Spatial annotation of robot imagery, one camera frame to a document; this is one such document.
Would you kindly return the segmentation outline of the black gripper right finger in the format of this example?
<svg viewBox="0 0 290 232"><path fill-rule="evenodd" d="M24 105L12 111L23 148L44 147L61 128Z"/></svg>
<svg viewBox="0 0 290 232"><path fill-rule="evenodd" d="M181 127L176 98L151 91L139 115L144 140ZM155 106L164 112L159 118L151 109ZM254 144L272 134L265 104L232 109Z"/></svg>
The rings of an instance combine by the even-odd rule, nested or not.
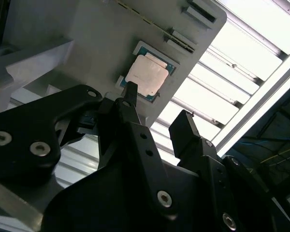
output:
<svg viewBox="0 0 290 232"><path fill-rule="evenodd" d="M217 156L215 146L200 136L192 115L183 110L169 127L178 167L193 181L194 232L278 232L275 205L236 158Z"/></svg>

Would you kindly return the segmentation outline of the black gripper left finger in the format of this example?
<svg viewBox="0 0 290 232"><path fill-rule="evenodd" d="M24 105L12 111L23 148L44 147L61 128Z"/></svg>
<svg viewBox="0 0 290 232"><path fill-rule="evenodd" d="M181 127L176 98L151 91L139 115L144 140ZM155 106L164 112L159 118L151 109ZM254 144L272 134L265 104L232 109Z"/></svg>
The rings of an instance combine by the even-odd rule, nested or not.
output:
<svg viewBox="0 0 290 232"><path fill-rule="evenodd" d="M88 114L88 126L99 139L97 171L121 164L144 191L150 210L175 219L177 204L151 133L137 115L136 97L133 82L116 100L78 85L0 113L0 180L25 186L45 183L61 149L81 138L82 116Z"/></svg>

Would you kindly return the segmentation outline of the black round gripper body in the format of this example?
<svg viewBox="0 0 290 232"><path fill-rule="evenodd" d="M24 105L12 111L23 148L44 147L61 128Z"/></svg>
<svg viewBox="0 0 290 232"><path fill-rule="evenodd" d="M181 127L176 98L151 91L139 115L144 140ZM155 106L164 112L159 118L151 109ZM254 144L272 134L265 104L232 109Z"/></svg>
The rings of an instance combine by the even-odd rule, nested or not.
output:
<svg viewBox="0 0 290 232"><path fill-rule="evenodd" d="M44 212L44 232L217 232L208 194L193 172L164 165L177 218L153 213L136 180L114 164L61 191Z"/></svg>

